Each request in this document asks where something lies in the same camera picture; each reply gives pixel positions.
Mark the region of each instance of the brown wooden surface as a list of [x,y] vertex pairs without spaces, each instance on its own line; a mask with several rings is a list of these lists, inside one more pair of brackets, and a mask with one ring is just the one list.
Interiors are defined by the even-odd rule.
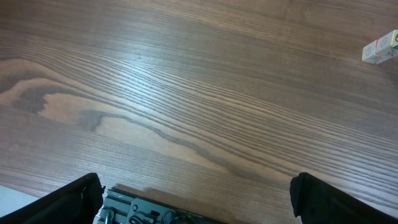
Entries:
[[299,223],[306,171],[398,217],[398,65],[361,62],[397,24],[396,0],[0,0],[0,185],[97,172]]

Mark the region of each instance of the wooden table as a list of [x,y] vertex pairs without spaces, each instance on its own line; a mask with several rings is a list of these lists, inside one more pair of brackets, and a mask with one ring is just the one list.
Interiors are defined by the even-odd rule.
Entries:
[[300,223],[309,172],[398,216],[396,0],[0,1],[0,185],[87,172],[230,223]]

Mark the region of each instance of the cardboard box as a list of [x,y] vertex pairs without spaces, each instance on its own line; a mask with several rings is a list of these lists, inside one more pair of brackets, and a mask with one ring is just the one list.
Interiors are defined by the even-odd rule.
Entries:
[[398,31],[395,33],[394,43],[392,44],[394,49],[398,50]]
[[375,40],[374,42],[370,43],[369,45],[365,46],[362,50],[362,61],[368,62],[368,63],[375,63],[379,64],[381,62],[384,62],[386,60],[389,60],[392,58],[392,55],[379,55],[376,53],[376,47],[377,43],[379,41]]
[[394,56],[398,52],[393,48],[394,39],[396,37],[396,30],[391,31],[390,33],[386,34],[385,36],[381,37],[377,41],[376,45],[376,54],[385,56],[391,55]]

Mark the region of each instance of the black fabric cover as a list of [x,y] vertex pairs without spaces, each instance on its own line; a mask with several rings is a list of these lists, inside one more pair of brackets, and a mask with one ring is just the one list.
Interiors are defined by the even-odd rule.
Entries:
[[396,218],[366,205],[306,172],[292,179],[290,200],[294,215],[301,216],[303,224],[398,223]]
[[0,224],[92,224],[103,204],[103,188],[90,173],[4,217]]

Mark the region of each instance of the small box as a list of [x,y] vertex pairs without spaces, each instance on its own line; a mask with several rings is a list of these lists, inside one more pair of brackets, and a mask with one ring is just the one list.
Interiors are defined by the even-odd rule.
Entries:
[[395,39],[395,34],[396,30],[393,30],[377,41],[376,54],[382,56],[393,56],[394,54],[397,54],[396,50],[392,47]]
[[368,63],[381,63],[385,60],[392,58],[392,55],[379,55],[376,53],[376,46],[379,41],[375,40],[374,42],[370,43],[369,45],[365,46],[362,51],[362,61]]
[[378,60],[381,58],[381,55],[376,54],[376,44],[377,40],[371,42],[367,46],[363,48],[362,51],[362,61],[369,62],[369,63],[377,63]]
[[392,44],[393,48],[398,50],[398,31],[395,33],[394,43]]

